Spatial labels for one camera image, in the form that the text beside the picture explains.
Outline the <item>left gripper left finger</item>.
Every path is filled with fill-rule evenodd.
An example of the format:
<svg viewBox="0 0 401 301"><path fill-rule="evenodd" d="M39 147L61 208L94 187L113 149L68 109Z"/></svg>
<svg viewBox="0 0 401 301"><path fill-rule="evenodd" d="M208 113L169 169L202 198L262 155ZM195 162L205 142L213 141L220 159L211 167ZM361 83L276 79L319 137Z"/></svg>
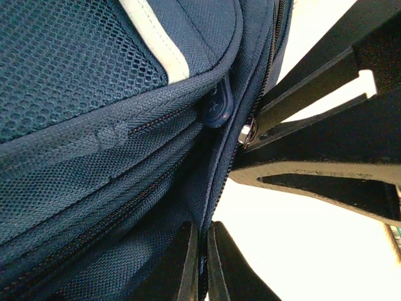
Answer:
<svg viewBox="0 0 401 301"><path fill-rule="evenodd" d="M198 300L198 229L184 222L153 272L129 300Z"/></svg>

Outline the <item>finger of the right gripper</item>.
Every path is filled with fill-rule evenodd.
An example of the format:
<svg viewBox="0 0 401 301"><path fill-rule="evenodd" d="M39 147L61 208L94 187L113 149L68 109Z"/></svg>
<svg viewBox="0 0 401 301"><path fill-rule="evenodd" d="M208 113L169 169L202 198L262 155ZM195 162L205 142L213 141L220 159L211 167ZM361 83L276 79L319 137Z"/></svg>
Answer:
<svg viewBox="0 0 401 301"><path fill-rule="evenodd" d="M309 196L379 221L400 221L400 126L279 125L239 154L239 184Z"/></svg>
<svg viewBox="0 0 401 301"><path fill-rule="evenodd" d="M378 93L400 88L400 1L357 1L258 103L254 150L278 138L280 122L373 73Z"/></svg>

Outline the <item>navy blue student backpack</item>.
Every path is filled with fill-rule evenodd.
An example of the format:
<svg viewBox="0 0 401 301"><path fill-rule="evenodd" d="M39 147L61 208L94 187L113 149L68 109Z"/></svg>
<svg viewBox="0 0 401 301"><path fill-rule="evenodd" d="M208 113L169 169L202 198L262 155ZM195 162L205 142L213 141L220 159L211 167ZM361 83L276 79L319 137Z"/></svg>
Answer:
<svg viewBox="0 0 401 301"><path fill-rule="evenodd" d="M1 2L1 299L128 300L207 229L292 1Z"/></svg>

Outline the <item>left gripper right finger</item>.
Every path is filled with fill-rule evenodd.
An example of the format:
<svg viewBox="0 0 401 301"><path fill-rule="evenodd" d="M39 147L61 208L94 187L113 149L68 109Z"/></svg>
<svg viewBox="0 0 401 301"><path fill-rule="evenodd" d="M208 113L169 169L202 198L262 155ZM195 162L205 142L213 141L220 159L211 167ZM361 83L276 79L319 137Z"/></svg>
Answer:
<svg viewBox="0 0 401 301"><path fill-rule="evenodd" d="M249 266L220 221L207 232L207 277L210 300L279 300Z"/></svg>

